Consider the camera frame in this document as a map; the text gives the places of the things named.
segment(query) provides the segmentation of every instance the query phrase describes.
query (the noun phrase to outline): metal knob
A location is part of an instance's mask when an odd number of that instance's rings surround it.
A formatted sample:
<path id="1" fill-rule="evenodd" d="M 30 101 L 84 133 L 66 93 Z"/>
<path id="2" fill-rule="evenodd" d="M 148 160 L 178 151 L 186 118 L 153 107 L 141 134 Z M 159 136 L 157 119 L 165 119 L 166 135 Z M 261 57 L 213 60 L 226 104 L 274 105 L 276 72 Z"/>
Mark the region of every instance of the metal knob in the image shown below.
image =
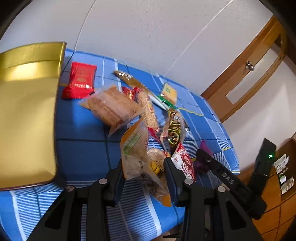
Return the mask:
<path id="1" fill-rule="evenodd" d="M 250 71 L 254 71 L 254 66 L 251 64 L 251 62 L 250 61 L 248 61 L 247 63 L 246 63 L 246 69 L 249 69 Z"/>

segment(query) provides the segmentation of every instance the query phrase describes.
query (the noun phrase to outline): wooden shelf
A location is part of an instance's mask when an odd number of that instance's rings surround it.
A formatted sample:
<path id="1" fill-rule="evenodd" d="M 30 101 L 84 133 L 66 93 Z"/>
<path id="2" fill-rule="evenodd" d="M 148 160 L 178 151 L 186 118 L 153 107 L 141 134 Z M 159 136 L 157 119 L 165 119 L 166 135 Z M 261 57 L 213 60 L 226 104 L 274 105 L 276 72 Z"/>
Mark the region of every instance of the wooden shelf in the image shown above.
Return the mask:
<path id="1" fill-rule="evenodd" d="M 289 139 L 279 150 L 276 151 L 276 159 L 282 155 L 287 154 L 289 156 L 289 162 L 287 166 L 289 169 L 285 172 L 287 179 L 294 177 L 296 178 L 296 142 L 294 139 Z M 281 202 L 285 202 L 287 199 L 296 194 L 296 186 L 294 185 L 284 195 L 281 196 Z"/>

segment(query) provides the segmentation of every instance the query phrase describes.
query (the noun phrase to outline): packaged pastry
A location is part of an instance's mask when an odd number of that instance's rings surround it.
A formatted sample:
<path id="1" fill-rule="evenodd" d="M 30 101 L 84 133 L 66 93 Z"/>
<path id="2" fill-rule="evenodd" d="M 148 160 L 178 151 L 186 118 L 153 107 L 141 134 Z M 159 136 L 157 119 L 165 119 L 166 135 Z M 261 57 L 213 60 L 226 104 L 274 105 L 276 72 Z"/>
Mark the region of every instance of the packaged pastry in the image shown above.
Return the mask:
<path id="1" fill-rule="evenodd" d="M 186 123 L 182 114 L 170 108 L 168 111 L 168 118 L 165 121 L 163 131 L 160 135 L 160 141 L 163 149 L 174 154 L 179 143 L 182 143 L 186 136 Z"/>
<path id="2" fill-rule="evenodd" d="M 94 92 L 96 66 L 72 62 L 68 86 L 63 89 L 62 99 L 83 99 Z"/>
<path id="3" fill-rule="evenodd" d="M 172 103 L 173 105 L 177 104 L 177 91 L 169 86 L 168 83 L 163 84 L 160 96 Z"/>
<path id="4" fill-rule="evenodd" d="M 181 143 L 178 144 L 176 152 L 172 155 L 171 159 L 175 167 L 183 171 L 186 178 L 192 179 L 195 181 L 195 174 L 194 174 L 192 162 L 185 148 Z"/>
<path id="5" fill-rule="evenodd" d="M 156 119 L 155 111 L 153 108 L 152 101 L 146 91 L 141 88 L 134 88 L 136 91 L 136 101 L 137 103 L 145 110 L 145 112 L 141 115 L 144 118 L 146 126 L 148 127 L 148 131 L 150 136 L 159 142 L 157 137 L 157 133 L 159 132 L 159 126 Z"/>
<path id="6" fill-rule="evenodd" d="M 127 87 L 121 87 L 122 93 L 124 93 L 129 99 L 135 101 L 136 99 L 136 91 L 134 89 L 130 89 Z"/>
<path id="7" fill-rule="evenodd" d="M 121 93 L 115 85 L 98 89 L 79 104 L 110 126 L 109 136 L 144 112 L 136 102 Z"/>
<path id="8" fill-rule="evenodd" d="M 163 160 L 168 153 L 156 151 L 156 148 L 147 153 L 148 138 L 148 129 L 143 117 L 122 136 L 120 151 L 124 177 L 126 180 L 133 178 L 139 180 L 159 202 L 170 205 L 169 191 L 163 172 Z"/>

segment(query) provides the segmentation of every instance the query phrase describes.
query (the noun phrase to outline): yellow stripe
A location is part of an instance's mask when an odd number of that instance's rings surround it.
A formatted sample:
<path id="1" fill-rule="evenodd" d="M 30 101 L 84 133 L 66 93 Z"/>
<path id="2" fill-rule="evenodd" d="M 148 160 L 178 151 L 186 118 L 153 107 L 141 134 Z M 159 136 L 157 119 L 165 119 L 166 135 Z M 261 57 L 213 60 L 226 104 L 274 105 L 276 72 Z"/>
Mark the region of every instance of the yellow stripe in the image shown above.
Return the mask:
<path id="1" fill-rule="evenodd" d="M 195 114 L 195 115 L 198 115 L 198 116 L 204 116 L 204 115 L 197 114 L 197 113 L 195 113 L 195 112 L 193 112 L 193 111 L 187 110 L 187 109 L 182 108 L 182 107 L 178 107 L 178 109 L 180 109 L 180 110 L 185 110 L 185 111 L 187 111 L 187 112 L 189 112 L 189 113 L 192 113 L 192 114 Z"/>
<path id="2" fill-rule="evenodd" d="M 228 150 L 228 149 L 230 149 L 231 147 L 226 147 L 226 148 L 224 148 L 224 149 L 222 149 L 222 151 L 224 151 L 224 150 Z"/>

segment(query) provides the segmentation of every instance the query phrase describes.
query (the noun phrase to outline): tablecloth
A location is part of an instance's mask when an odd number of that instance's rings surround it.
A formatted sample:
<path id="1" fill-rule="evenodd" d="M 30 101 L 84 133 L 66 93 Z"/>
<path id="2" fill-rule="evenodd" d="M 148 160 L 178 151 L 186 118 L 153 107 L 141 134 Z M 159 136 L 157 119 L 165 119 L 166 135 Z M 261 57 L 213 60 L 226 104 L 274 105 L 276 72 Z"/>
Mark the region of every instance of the tablecloth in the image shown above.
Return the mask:
<path id="1" fill-rule="evenodd" d="M 73 61 L 97 66 L 95 88 L 109 84 L 119 88 L 126 86 L 112 74 L 114 70 L 130 73 L 156 95 L 160 93 L 163 83 L 168 82 L 177 90 L 177 107 L 181 108 L 190 127 L 183 143 L 190 157 L 195 157 L 201 141 L 205 140 L 214 152 L 215 159 L 233 173 L 239 173 L 239 162 L 233 145 L 214 111 L 201 96 L 158 74 L 107 57 L 67 49 L 58 88 L 55 137 L 58 167 L 65 174 L 69 185 L 90 185 L 104 177 L 109 169 L 115 168 L 120 160 L 120 139 L 126 131 L 126 128 L 122 128 L 108 137 L 109 128 L 96 119 L 91 111 L 79 106 L 78 100 L 61 99 Z M 154 108 L 162 129 L 167 113 L 157 106 Z M 162 149 L 151 138 L 149 147 Z M 211 172 L 198 175 L 196 179 L 200 185 L 207 187 L 216 187 L 220 183 Z M 61 191 L 60 187 L 48 184 L 0 192 L 0 224 L 11 240 L 25 241 Z M 86 208 L 84 205 L 81 240 L 86 238 Z M 126 181 L 118 205 L 108 207 L 107 212 L 111 240 L 151 240 L 182 222 L 184 217 L 183 207 L 162 206 L 134 180 Z"/>

